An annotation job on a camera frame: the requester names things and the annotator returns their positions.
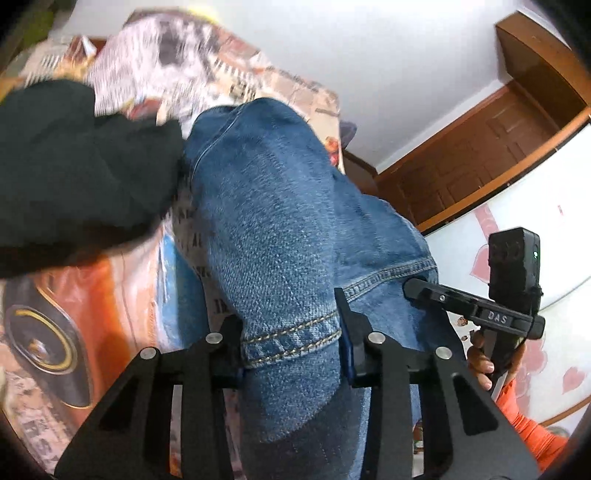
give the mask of stitching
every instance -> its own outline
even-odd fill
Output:
[[[347,290],[350,288],[355,288],[358,285],[362,284],[365,281],[368,281],[370,278],[372,277],[376,277],[384,272],[387,271],[392,271],[392,272],[396,272],[395,275],[390,276],[390,278],[396,278],[396,277],[406,277],[407,275],[414,275],[415,273],[419,273],[421,270],[428,270],[429,268],[433,268],[435,267],[435,262],[432,261],[431,259],[424,259],[424,260],[415,260],[414,262],[409,262],[407,264],[404,265],[398,265],[397,267],[388,267],[388,268],[383,268],[382,270],[379,270],[375,273],[372,273],[371,275],[368,275],[365,278],[362,278],[361,280],[355,282],[352,285],[349,285],[347,287]]]
[[[332,311],[328,315],[324,315],[323,317],[318,317],[318,318],[315,318],[313,320],[309,320],[308,322],[301,323],[300,325],[296,325],[295,327],[289,328],[287,330],[283,330],[282,332],[275,332],[275,333],[270,333],[268,335],[260,336],[258,338],[252,338],[250,340],[244,341],[243,343],[254,343],[254,342],[259,342],[261,340],[268,340],[269,338],[279,337],[279,335],[285,335],[286,333],[293,333],[293,332],[296,332],[298,330],[302,330],[302,329],[304,329],[306,327],[310,327],[312,325],[315,325],[316,323],[320,323],[323,320],[326,320],[326,319],[329,319],[331,317],[334,317],[335,315],[336,315],[336,310]]]
[[[294,355],[296,353],[302,353],[302,352],[305,352],[307,350],[311,350],[311,349],[313,349],[315,347],[318,347],[320,345],[323,345],[325,343],[330,342],[334,338],[337,338],[340,334],[341,334],[341,330],[339,329],[335,333],[331,333],[329,336],[324,337],[323,339],[320,339],[317,342],[310,343],[309,345],[302,346],[302,347],[299,347],[299,348],[294,348],[293,350],[289,350],[287,352],[278,353],[277,355],[266,356],[264,358],[259,358],[259,360],[255,360],[254,362],[251,362],[246,367],[253,367],[254,365],[260,365],[261,363],[265,363],[265,362],[274,362],[275,360],[279,360],[280,358],[283,358],[283,357],[288,356],[288,355]]]
[[[384,268],[383,270],[380,270],[376,273],[373,273],[361,280],[359,280],[358,282],[354,283],[353,285],[350,285],[349,287],[345,287],[343,290],[345,291],[345,296],[347,297],[347,301],[353,301],[358,299],[361,295],[364,295],[365,293],[367,293],[369,290],[372,290],[373,288],[377,287],[378,285],[389,281],[389,280],[394,280],[396,278],[400,278],[400,277],[406,277],[408,275],[414,275],[416,273],[420,273],[424,270],[427,270],[429,268],[432,268],[431,264],[433,262],[431,261],[425,261],[425,260],[419,260],[416,262],[412,262],[409,265],[403,265],[401,267],[393,267],[393,268]],[[407,270],[408,267],[413,267],[414,270]],[[392,271],[392,274],[384,277],[384,278],[379,278],[379,275],[382,273],[385,273],[387,271]],[[361,285],[362,283],[368,283],[368,286],[359,290],[358,292],[354,293],[356,287],[358,287],[359,285]],[[291,327],[287,330],[282,330],[280,332],[274,332],[274,333],[269,333],[267,335],[262,335],[260,337],[257,338],[252,338],[249,340],[243,340],[243,344],[250,344],[250,343],[255,343],[255,342],[260,342],[263,340],[268,340],[271,338],[276,338],[279,337],[281,335],[285,335],[286,333],[293,333],[296,332],[298,330],[302,330],[304,328],[313,326],[317,323],[322,322],[323,320],[327,320],[331,317],[333,317],[334,315],[337,314],[337,310],[333,310],[332,312],[328,313],[327,315],[324,315],[322,317],[318,317],[315,318],[313,320],[309,320],[307,322],[301,323],[299,325],[296,325],[294,327]]]
[[[378,285],[389,281],[389,280],[395,280],[397,278],[401,278],[401,277],[406,277],[409,275],[414,275],[416,273],[421,273],[425,270],[429,270],[432,267],[429,267],[428,265],[424,266],[424,265],[418,265],[417,267],[415,267],[414,270],[410,270],[410,271],[405,271],[402,274],[400,273],[395,273],[392,275],[389,275],[387,277],[384,278],[378,278],[374,281],[371,280],[372,277],[377,276],[379,273],[384,272],[384,270],[382,270],[381,272],[378,272],[377,274],[373,274],[370,275],[369,277],[366,277],[365,279],[358,281],[356,284],[351,285],[349,287],[344,288],[343,290],[345,291],[345,296],[347,297],[347,301],[353,301],[353,300],[357,300],[361,295],[366,294],[367,292],[369,292],[370,290],[373,290],[375,287],[377,287]],[[358,287],[361,283],[363,282],[367,282],[368,286],[359,290],[357,293],[350,293],[351,290],[355,290],[356,287]]]
[[[211,142],[207,146],[207,148],[205,150],[203,150],[201,155],[199,155],[199,157],[197,158],[197,161],[195,162],[195,166],[193,167],[193,171],[191,172],[191,181],[190,181],[191,185],[193,185],[193,177],[195,176],[195,171],[197,170],[197,166],[199,165],[199,162],[201,162],[201,159],[203,158],[203,156],[207,152],[209,152],[217,144],[217,142],[220,141],[220,139],[227,133],[227,131],[231,129],[232,125],[234,125],[234,123],[236,123],[236,120],[238,120],[238,117],[240,117],[242,111],[244,110],[244,108],[241,108],[244,105],[246,105],[246,104],[244,103],[243,105],[240,105],[239,107],[236,108],[238,111],[236,112],[236,116],[234,117],[232,122],[225,128],[225,130],[221,134],[219,134],[219,136],[213,142]]]

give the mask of finger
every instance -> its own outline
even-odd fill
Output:
[[[484,335],[480,330],[475,331],[470,340],[476,348],[484,347]]]
[[[475,346],[468,349],[466,357],[468,358],[468,364],[478,373],[490,374],[495,371],[494,364]]]
[[[469,366],[468,370],[470,370],[470,372],[474,374],[482,388],[484,388],[486,391],[489,391],[492,388],[491,379],[488,378],[485,374],[477,372],[472,366]]]
[[[527,350],[525,346],[525,342],[523,342],[517,350],[513,353],[513,357],[511,358],[511,367],[509,369],[509,375],[514,375],[519,370],[521,366],[521,362],[523,361],[523,357],[525,355],[525,351]]]

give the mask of wooden cabinet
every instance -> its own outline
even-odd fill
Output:
[[[562,128],[591,105],[591,77],[560,40],[522,13],[496,33],[509,74]]]
[[[521,178],[589,122],[591,75],[566,45],[519,12],[496,32],[514,80],[376,179],[423,233]]]

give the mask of white wall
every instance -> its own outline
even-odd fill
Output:
[[[109,35],[134,8],[183,5],[210,5],[277,66],[337,92],[359,126],[351,151],[382,170],[502,86],[493,26],[520,3],[78,0],[64,32]]]

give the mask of denim pant leg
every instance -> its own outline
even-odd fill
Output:
[[[463,357],[447,315],[402,295],[410,275],[437,280],[425,240],[331,167],[311,129],[276,100],[204,112],[186,158],[209,267],[245,321],[247,477],[359,478],[369,393],[341,376],[333,290],[403,346],[447,345]],[[412,401],[416,421],[416,390]]]

